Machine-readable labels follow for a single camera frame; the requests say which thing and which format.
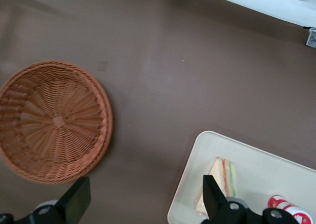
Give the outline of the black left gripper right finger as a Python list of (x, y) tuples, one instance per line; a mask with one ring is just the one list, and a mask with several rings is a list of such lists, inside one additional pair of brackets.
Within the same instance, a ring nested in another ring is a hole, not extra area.
[(208, 218), (203, 224), (261, 224), (262, 216), (240, 198), (226, 198), (212, 175), (203, 176), (202, 196)]

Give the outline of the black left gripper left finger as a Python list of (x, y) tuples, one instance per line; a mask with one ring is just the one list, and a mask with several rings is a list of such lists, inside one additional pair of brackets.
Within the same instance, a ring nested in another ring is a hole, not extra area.
[(32, 224), (78, 224), (91, 202), (89, 177), (79, 178), (59, 200), (39, 205), (29, 216)]

